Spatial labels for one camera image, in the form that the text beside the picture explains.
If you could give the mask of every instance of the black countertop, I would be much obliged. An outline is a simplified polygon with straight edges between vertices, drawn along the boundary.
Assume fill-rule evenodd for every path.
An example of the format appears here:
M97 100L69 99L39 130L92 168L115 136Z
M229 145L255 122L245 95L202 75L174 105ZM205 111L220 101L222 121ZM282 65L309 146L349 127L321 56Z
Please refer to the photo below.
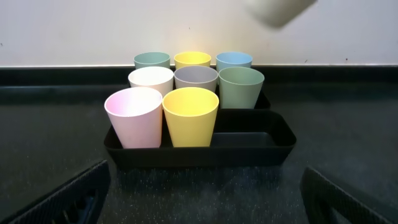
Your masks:
M103 102L126 85L0 88L0 200L103 157L112 183L98 223L308 223L307 165L398 208L398 85L264 87L297 144L280 167L118 171L103 147Z

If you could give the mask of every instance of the green cup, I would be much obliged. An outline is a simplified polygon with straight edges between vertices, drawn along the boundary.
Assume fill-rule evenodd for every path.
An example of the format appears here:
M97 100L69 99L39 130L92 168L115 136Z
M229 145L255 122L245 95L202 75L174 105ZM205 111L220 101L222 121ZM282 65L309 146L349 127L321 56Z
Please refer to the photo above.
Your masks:
M162 52L148 52L134 57L136 69L144 67L165 67L170 68L170 56Z
M254 109L264 76L245 67L229 67L220 71L221 109Z

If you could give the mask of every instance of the plastic tray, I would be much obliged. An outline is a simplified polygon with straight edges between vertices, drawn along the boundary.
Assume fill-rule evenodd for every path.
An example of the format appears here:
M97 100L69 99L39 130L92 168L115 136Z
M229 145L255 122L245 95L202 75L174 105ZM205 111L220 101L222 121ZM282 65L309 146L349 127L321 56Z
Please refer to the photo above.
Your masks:
M219 90L218 86L216 87L215 93L218 97L220 97L220 90ZM257 103L254 106L254 109L255 110L260 110L260 109L268 110L270 107L271 107L271 103L269 102L268 98L264 94L264 91L261 89L259 98L257 99Z
M123 170L135 167L274 166L283 163L296 137L269 110L219 110L210 147L173 147L163 117L159 148L123 149L113 127L104 145Z

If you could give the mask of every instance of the wall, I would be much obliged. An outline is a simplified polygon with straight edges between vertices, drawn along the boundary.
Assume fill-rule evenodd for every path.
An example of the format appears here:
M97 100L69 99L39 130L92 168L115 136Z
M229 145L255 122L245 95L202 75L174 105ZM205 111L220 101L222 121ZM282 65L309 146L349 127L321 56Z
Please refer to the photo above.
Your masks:
M282 30L240 0L0 0L0 67L243 51L253 64L398 64L397 0L319 0Z

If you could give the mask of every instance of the yellow cup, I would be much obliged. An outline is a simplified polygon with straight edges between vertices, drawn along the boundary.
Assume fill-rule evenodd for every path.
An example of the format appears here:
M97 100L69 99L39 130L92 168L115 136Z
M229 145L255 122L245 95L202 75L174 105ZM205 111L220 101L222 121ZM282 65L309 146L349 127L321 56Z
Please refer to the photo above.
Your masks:
M174 56L175 69L192 65L210 67L211 56L203 52L182 52Z
M210 146L219 100L212 91L186 87L163 98L163 109L174 147Z

